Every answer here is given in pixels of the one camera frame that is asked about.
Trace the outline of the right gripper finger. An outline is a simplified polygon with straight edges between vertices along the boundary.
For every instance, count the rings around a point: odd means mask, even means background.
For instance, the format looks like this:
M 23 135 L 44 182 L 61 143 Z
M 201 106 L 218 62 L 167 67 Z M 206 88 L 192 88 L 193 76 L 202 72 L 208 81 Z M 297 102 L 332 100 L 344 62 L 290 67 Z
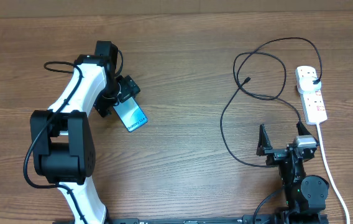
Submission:
M 307 130 L 307 128 L 304 126 L 304 124 L 301 121 L 297 122 L 296 127 L 298 130 L 299 136 L 311 135 L 311 133 Z
M 258 141 L 258 145 L 257 145 L 256 155 L 257 156 L 265 156 L 271 150 L 272 150 L 272 145 L 271 145 L 270 139 L 268 137 L 268 134 L 265 130 L 265 125 L 261 124 L 259 126 L 259 141 Z

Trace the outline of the Samsung Galaxy smartphone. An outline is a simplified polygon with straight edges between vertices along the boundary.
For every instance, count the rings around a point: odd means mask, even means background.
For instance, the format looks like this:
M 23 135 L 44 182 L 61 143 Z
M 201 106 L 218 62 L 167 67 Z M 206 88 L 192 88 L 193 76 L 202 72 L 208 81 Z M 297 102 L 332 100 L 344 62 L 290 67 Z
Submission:
M 114 110 L 128 130 L 133 132 L 147 123 L 148 119 L 134 98 L 114 106 Z

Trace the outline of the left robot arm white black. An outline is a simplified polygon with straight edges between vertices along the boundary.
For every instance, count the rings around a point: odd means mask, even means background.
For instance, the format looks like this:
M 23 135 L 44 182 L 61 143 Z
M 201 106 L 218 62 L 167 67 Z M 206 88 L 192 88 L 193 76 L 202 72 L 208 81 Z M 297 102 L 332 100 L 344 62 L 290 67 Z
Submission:
M 94 54 L 79 55 L 70 82 L 58 100 L 30 117 L 32 143 L 23 165 L 25 181 L 35 189 L 58 189 L 74 215 L 72 223 L 111 223 L 93 180 L 96 151 L 89 115 L 115 111 L 128 132 L 148 119 L 135 98 L 139 86 L 122 76 L 122 52 L 111 41 L 97 41 Z

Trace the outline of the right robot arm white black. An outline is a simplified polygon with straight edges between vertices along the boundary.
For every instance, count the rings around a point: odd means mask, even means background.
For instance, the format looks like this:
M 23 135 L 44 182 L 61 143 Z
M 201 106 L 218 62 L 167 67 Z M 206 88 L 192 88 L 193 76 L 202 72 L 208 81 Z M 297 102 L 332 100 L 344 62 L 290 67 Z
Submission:
M 257 155 L 266 156 L 266 165 L 275 166 L 282 179 L 286 207 L 273 214 L 252 215 L 252 223 L 327 223 L 326 208 L 329 183 L 318 175 L 307 175 L 303 163 L 314 158 L 319 146 L 317 139 L 297 123 L 298 135 L 284 149 L 274 149 L 263 124 L 259 128 Z

